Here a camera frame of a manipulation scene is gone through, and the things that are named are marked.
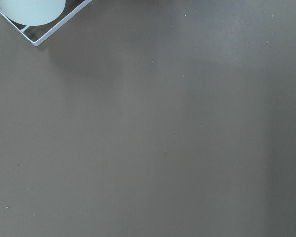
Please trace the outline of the white cup rack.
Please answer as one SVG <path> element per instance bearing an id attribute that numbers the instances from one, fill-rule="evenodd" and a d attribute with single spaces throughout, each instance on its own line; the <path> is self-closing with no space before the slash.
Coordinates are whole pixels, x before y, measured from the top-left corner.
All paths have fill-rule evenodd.
<path id="1" fill-rule="evenodd" d="M 0 15 L 9 22 L 29 43 L 37 47 L 68 22 L 79 11 L 86 7 L 90 0 L 66 0 L 65 8 L 61 15 L 50 23 L 38 26 L 22 25 L 10 20 L 0 10 Z"/>

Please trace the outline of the pale green cup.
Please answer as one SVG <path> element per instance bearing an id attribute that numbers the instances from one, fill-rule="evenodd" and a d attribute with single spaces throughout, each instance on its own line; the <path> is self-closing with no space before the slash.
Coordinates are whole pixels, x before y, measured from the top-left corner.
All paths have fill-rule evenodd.
<path id="1" fill-rule="evenodd" d="M 0 0 L 0 10 L 18 24 L 38 26 L 58 18 L 65 4 L 65 0 Z"/>

